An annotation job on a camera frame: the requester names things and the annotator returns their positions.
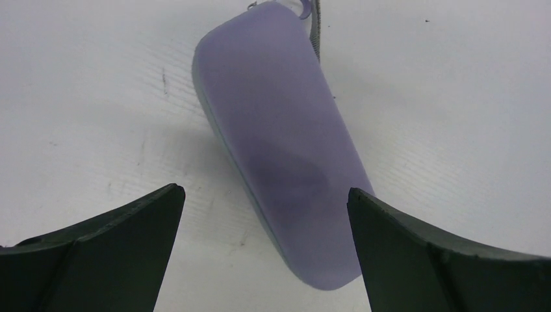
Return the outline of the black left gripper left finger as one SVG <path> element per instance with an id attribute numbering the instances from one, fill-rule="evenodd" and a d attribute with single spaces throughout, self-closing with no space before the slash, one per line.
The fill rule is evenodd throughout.
<path id="1" fill-rule="evenodd" d="M 1 248 L 2 311 L 153 311 L 186 194 L 131 203 Z"/>

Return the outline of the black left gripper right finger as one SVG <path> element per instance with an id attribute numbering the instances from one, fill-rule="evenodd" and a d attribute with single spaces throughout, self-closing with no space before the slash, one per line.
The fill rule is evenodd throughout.
<path id="1" fill-rule="evenodd" d="M 359 188 L 347 208 L 371 310 L 550 310 L 549 257 L 468 240 Z"/>

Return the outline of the lavender umbrella case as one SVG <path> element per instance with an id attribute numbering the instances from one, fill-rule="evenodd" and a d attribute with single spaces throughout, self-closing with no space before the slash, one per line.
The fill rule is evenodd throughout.
<path id="1" fill-rule="evenodd" d="M 266 1 L 221 24 L 199 41 L 192 78 L 291 271 L 324 291 L 358 278 L 346 204 L 372 185 L 299 17 Z"/>

